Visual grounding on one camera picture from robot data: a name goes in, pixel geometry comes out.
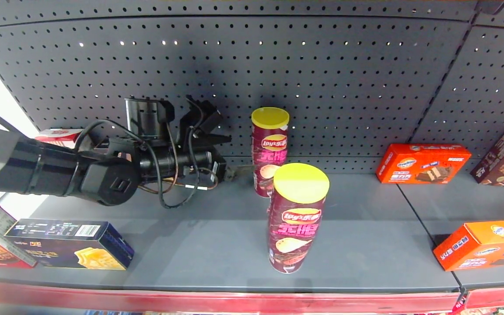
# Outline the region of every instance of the shelf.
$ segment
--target shelf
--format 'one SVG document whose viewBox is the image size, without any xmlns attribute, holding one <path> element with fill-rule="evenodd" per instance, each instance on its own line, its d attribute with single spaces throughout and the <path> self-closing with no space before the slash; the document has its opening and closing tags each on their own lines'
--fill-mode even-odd
<svg viewBox="0 0 504 315">
<path fill-rule="evenodd" d="M 179 210 L 164 210 L 156 196 L 143 192 L 116 207 L 49 197 L 32 217 L 108 220 L 134 247 L 132 265 L 126 272 L 0 269 L 0 282 L 132 291 L 374 294 L 373 300 L 379 293 L 437 293 L 428 296 L 449 299 L 440 310 L 453 305 L 459 285 L 436 262 L 432 241 L 398 187 L 382 185 L 373 175 L 329 177 L 322 227 L 302 268 L 290 275 L 278 273 L 268 261 L 268 199 L 240 181 L 199 192 Z"/>
<path fill-rule="evenodd" d="M 468 174 L 457 175 L 448 185 L 400 185 L 400 189 L 436 243 L 464 222 L 504 220 L 504 188 L 478 185 Z M 466 290 L 504 288 L 504 266 L 454 274 Z M 504 289 L 495 292 L 496 306 L 504 305 L 500 296 Z"/>
</svg>

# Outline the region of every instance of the yellow lid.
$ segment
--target yellow lid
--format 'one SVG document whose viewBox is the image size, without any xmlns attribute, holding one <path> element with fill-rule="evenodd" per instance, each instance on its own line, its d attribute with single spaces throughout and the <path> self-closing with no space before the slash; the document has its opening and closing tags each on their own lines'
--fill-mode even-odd
<svg viewBox="0 0 504 315">
<path fill-rule="evenodd" d="M 289 113 L 277 107 L 261 107 L 252 112 L 252 123 L 264 129 L 277 129 L 289 123 Z"/>
<path fill-rule="evenodd" d="M 276 170 L 273 187 L 285 199 L 307 204 L 326 197 L 330 180 L 323 171 L 312 165 L 290 163 Z"/>
</svg>

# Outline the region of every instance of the black tube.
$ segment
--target black tube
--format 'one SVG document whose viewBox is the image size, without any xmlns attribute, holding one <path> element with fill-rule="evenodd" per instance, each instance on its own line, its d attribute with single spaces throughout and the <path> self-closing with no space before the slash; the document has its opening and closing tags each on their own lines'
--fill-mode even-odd
<svg viewBox="0 0 504 315">
<path fill-rule="evenodd" d="M 154 153 L 157 156 L 158 165 L 161 169 L 161 177 L 173 177 L 175 172 L 174 155 L 170 150 L 165 147 L 154 148 Z M 212 155 L 208 151 L 196 152 L 196 161 L 199 168 L 211 168 Z M 190 153 L 178 153 L 178 165 L 180 170 L 184 167 L 191 167 L 192 158 Z M 156 181 L 157 171 L 148 153 L 142 154 L 140 160 L 140 168 L 142 173 L 147 174 L 146 181 L 151 182 L 153 179 Z"/>
</svg>

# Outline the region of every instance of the barcode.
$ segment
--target barcode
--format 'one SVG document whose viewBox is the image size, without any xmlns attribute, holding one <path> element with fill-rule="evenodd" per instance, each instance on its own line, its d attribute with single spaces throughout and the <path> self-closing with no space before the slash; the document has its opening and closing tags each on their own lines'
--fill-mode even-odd
<svg viewBox="0 0 504 315">
<path fill-rule="evenodd" d="M 78 231 L 75 233 L 75 236 L 79 237 L 93 237 L 100 225 L 81 225 Z"/>
</svg>

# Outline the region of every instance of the red chip canister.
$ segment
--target red chip canister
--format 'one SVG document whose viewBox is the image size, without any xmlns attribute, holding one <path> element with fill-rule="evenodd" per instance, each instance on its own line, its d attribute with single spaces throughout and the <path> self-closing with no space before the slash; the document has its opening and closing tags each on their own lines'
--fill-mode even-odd
<svg viewBox="0 0 504 315">
<path fill-rule="evenodd" d="M 273 186 L 268 209 L 269 261 L 280 273 L 294 273 L 320 227 L 330 180 L 312 165 L 290 163 L 276 171 Z"/>
<path fill-rule="evenodd" d="M 262 107 L 252 112 L 252 160 L 254 188 L 258 195 L 269 198 L 273 176 L 287 158 L 289 113 L 276 107 Z"/>
</svg>

